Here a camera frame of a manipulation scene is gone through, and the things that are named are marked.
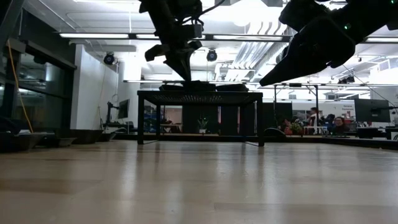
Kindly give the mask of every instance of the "computer monitor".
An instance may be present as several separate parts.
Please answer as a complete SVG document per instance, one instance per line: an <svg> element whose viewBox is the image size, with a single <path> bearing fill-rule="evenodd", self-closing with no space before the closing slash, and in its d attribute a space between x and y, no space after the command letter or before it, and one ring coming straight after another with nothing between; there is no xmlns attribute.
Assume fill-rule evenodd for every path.
<svg viewBox="0 0 398 224"><path fill-rule="evenodd" d="M379 110L378 108L388 108L387 100L365 100L355 99L356 121L359 122L380 122L390 123L390 110Z"/></svg>
<svg viewBox="0 0 398 224"><path fill-rule="evenodd" d="M129 117L129 105L130 105L130 100L124 100L119 103L118 119Z"/></svg>

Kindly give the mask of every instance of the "person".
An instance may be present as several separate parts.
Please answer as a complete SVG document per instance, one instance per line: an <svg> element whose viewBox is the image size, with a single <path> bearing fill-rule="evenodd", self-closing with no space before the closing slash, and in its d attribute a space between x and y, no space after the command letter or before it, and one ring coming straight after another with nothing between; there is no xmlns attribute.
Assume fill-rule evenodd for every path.
<svg viewBox="0 0 398 224"><path fill-rule="evenodd" d="M308 122L310 123L309 126L311 126L311 127L317 127L318 126L317 114L318 114L318 109L317 108L311 108L310 116L308 118Z"/></svg>
<svg viewBox="0 0 398 224"><path fill-rule="evenodd" d="M333 134L344 134L349 131L349 127L346 126L344 118L337 117L335 119L335 127L331 130Z"/></svg>
<svg viewBox="0 0 398 224"><path fill-rule="evenodd" d="M288 119L283 119L282 124L279 126L279 129L283 131L286 135L292 135L293 132L291 130L292 123Z"/></svg>
<svg viewBox="0 0 398 224"><path fill-rule="evenodd" d="M318 134L318 129L316 128L319 125L317 114L318 114L318 117L321 118L318 109L316 107L311 108L310 115L308 117L308 126L315 127L315 128L309 130L309 134Z"/></svg>

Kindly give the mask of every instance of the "yellow cable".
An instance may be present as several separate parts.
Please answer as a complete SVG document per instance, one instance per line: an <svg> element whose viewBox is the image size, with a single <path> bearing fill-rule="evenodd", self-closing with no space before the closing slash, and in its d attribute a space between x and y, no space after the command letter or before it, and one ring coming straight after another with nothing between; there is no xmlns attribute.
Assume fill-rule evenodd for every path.
<svg viewBox="0 0 398 224"><path fill-rule="evenodd" d="M30 124L30 120L29 120L29 118L27 117L27 113L26 113L26 110L25 110L24 101L22 100L22 95L21 95L21 93L20 93L20 91L19 91L19 82L18 82L17 72L15 71L14 60L12 59L12 52L11 52L10 40L8 40L7 42L8 42L8 51L9 51L9 53L10 53L12 71L13 71L13 73L14 73L15 84L17 85L17 90L18 90L18 94L19 94L19 99L21 99L22 109L24 110L25 118L26 118L26 120L27 120L27 123L29 124L30 132L31 132L31 133L34 133L34 132L33 132L32 125Z"/></svg>

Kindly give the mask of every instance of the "ceiling pipe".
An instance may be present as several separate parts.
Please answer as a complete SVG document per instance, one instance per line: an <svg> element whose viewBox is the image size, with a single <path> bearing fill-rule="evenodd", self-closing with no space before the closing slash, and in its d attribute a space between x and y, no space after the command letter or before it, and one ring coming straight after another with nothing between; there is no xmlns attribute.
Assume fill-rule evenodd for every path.
<svg viewBox="0 0 398 224"><path fill-rule="evenodd" d="M286 29L283 31L283 34L294 34L293 29L287 26L282 26L286 27ZM259 74L259 71L261 68L269 62L269 60L278 52L280 52L282 49L286 47L286 43L273 43L266 51L263 53L262 58L255 62L252 67L253 69L256 70L256 74L254 77L257 77Z"/></svg>
<svg viewBox="0 0 398 224"><path fill-rule="evenodd" d="M262 27L262 22L251 22L250 23L250 28L249 28L249 32L248 32L248 34L252 34L252 35L258 35L259 34L259 32L260 32L260 30L261 30L261 27ZM234 67L234 68L241 68L242 66L242 64L243 64L243 62L248 58L248 56L249 56L249 54L250 54L250 52L253 50L253 48L254 48L254 46L256 45L257 43L255 43L255 42L244 42L243 44L242 44L242 46L243 46L243 48L241 48L243 51L242 51L242 54L239 54L238 53L238 56L240 56L239 58L238 58L238 56L235 58L235 60L234 60L234 62L233 62L233 64L232 64L232 66Z"/></svg>
<svg viewBox="0 0 398 224"><path fill-rule="evenodd" d="M268 32L271 30L272 28L272 22L266 22L263 21L262 22L262 29L260 30L260 34L268 34ZM257 60L257 58L261 57L261 52L268 46L268 43L259 43L258 44L258 48L254 51L254 53L252 54L250 60L248 60L244 67L245 68L251 68L250 65Z"/></svg>
<svg viewBox="0 0 398 224"><path fill-rule="evenodd" d="M286 30L286 25L283 25L281 22L279 22L278 21L278 27L277 27L277 29L275 30L275 32L272 34L272 35L276 35L276 33L279 31L279 30L283 30L283 31L285 31ZM262 51L259 53L259 56L256 58L256 60L254 60L250 65L249 65L249 67L250 68L254 68L260 61L261 61L261 59L263 59L265 56L266 56L266 53L267 53L267 51L270 49L270 47L272 46L272 43L265 43L266 44L266 47L264 47L263 49L262 49Z"/></svg>

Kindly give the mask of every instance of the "potted plant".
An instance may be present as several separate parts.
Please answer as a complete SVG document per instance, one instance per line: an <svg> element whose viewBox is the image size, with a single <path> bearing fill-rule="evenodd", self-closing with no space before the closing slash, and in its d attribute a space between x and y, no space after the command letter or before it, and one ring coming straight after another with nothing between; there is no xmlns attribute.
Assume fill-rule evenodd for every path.
<svg viewBox="0 0 398 224"><path fill-rule="evenodd" d="M208 123L208 120L207 120L206 118L200 117L200 118L198 119L199 133L200 133L200 134L206 134L207 123Z"/></svg>
<svg viewBox="0 0 398 224"><path fill-rule="evenodd" d="M290 129L292 130L293 134L298 134L298 135L304 134L303 128L297 123L293 123Z"/></svg>

